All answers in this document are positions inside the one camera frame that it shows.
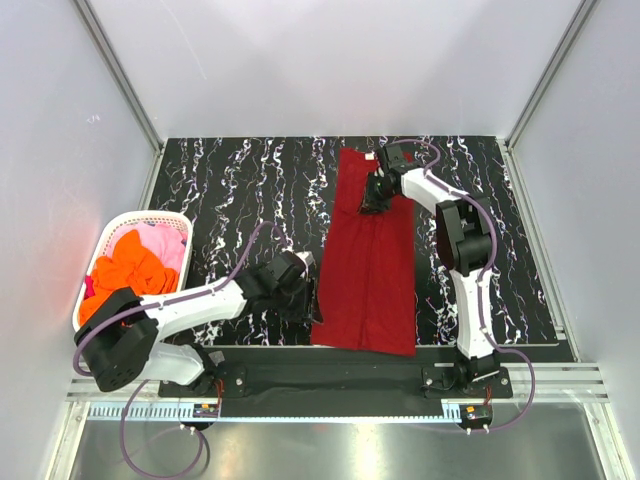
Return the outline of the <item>red t-shirt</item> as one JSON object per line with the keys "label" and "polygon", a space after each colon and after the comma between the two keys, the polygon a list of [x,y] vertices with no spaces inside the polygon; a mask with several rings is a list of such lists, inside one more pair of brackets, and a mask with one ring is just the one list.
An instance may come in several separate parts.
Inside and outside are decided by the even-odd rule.
{"label": "red t-shirt", "polygon": [[375,163],[339,154],[334,208],[318,283],[322,318],[313,345],[413,356],[416,351],[414,202],[398,196],[378,214],[360,212]]}

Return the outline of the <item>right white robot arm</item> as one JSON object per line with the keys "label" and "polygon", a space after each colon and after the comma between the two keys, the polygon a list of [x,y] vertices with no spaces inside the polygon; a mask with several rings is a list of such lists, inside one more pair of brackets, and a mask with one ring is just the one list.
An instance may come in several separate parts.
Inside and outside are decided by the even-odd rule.
{"label": "right white robot arm", "polygon": [[453,280],[458,311],[454,384],[466,396],[486,389],[499,373],[492,330],[490,283],[497,256],[497,233],[488,199],[440,179],[433,172],[440,154],[425,166],[409,161],[402,140],[367,153],[367,175],[360,206],[363,214],[390,209],[403,196],[428,210],[436,220],[436,251]]}

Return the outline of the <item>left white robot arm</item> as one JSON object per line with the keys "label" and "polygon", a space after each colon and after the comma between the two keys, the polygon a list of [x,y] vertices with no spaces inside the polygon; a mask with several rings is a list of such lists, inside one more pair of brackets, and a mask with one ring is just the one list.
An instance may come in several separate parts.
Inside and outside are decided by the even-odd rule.
{"label": "left white robot arm", "polygon": [[208,396],[220,383],[220,363],[200,346],[169,344],[167,338],[264,311],[310,322],[314,264],[308,251],[283,251],[212,284],[175,293],[138,296],[129,287],[116,290],[75,333],[74,370],[93,378],[105,393],[148,380]]}

